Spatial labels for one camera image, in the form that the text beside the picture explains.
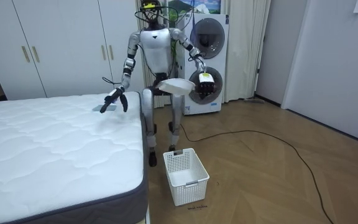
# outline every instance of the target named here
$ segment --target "parquet floor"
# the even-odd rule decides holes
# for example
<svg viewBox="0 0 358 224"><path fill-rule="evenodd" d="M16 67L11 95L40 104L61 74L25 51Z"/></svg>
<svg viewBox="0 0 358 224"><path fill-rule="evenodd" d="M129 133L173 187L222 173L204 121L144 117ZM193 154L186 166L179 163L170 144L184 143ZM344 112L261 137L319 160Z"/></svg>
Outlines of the parquet floor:
<svg viewBox="0 0 358 224"><path fill-rule="evenodd" d="M210 179L205 200L175 207L162 157L169 145L170 108L156 109L155 117L158 166L150 168L149 177L153 224L329 223L294 150L257 133L192 143L181 132L178 149L194 148ZM276 106L243 101L223 105L220 113L184 117L183 125L192 139L252 129L288 141L314 171L333 221L358 224L357 141Z"/></svg>

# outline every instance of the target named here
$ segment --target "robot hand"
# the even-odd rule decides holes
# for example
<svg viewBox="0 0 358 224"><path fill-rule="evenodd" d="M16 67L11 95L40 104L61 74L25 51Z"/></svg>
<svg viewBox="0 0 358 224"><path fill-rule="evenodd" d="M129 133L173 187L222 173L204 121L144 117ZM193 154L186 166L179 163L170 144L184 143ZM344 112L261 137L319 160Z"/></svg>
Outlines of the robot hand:
<svg viewBox="0 0 358 224"><path fill-rule="evenodd" d="M198 75L200 83L196 86L196 91L200 94L200 98L204 99L208 95L214 93L215 81L211 74L207 72L201 72Z"/></svg>
<svg viewBox="0 0 358 224"><path fill-rule="evenodd" d="M122 106L124 107L124 112L126 112L128 110L128 101L127 101L126 96L123 93L124 93L124 90L122 90L121 88L116 88L115 90L110 92L110 94L108 96L106 96L104 99L104 105L100 109L100 113L106 112L107 107L111 103L114 103L115 101L117 101L118 98L120 99Z"/></svg>

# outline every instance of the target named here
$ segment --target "laundry basket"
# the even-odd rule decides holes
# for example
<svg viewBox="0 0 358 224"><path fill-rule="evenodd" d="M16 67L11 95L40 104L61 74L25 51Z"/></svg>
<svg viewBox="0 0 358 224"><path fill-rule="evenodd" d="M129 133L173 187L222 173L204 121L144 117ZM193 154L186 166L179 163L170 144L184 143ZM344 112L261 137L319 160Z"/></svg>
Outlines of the laundry basket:
<svg viewBox="0 0 358 224"><path fill-rule="evenodd" d="M194 149L166 152L164 162L175 206L205 198L209 175Z"/></svg>

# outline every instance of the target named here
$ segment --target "white wardrobe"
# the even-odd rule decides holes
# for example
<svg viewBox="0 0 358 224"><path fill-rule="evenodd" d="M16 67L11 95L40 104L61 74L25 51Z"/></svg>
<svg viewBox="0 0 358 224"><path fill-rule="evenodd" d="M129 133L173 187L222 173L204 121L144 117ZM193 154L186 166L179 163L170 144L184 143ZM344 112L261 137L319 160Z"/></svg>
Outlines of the white wardrobe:
<svg viewBox="0 0 358 224"><path fill-rule="evenodd" d="M107 93L121 82L135 1L0 0L0 83L8 100ZM141 51L130 91L144 87Z"/></svg>

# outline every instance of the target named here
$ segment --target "baseboard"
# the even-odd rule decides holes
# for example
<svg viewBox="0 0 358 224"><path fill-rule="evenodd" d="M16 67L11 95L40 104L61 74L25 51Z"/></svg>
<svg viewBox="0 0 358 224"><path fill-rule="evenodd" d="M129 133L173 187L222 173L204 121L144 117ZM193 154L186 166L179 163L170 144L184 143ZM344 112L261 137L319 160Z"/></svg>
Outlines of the baseboard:
<svg viewBox="0 0 358 224"><path fill-rule="evenodd" d="M258 97L259 99L264 100L267 103L273 104L274 106L278 106L279 108L281 108L281 103L274 102L273 100L270 100L270 99L260 96L258 94L255 94L255 97Z"/></svg>
<svg viewBox="0 0 358 224"><path fill-rule="evenodd" d="M317 121L317 120L315 120L315 119L309 118L308 116L305 116L305 115L303 115L303 114L299 114L299 113L297 113L297 112L295 112L295 111L293 111L293 110L290 110L290 109L287 109L287 111L292 112L292 113L294 113L294 114L296 114L296 115L298 115L298 116L301 116L302 118L306 118L306 119L308 119L308 120L310 120L310 121L313 121L313 122L315 122L315 123L318 123L318 124L320 124L320 125L322 125L322 126L324 126L324 127L326 127L326 128L329 128L329 129L331 129L331 130L333 130L333 131L335 131L335 132L337 132L337 133L339 133L339 134L343 134L343 135L345 135L346 137L349 137L349 138L351 138L351 139L354 139L354 140L358 141L358 138L357 138L357 137L355 137L355 136L353 136L353 135L350 135L350 134L347 134L347 133L345 133L345 132L343 132L343 131L340 131L340 130L338 130L338 129L336 129L336 128L333 128L333 127L331 127L331 126L328 126L327 124L321 123L321 122L319 122L319 121Z"/></svg>

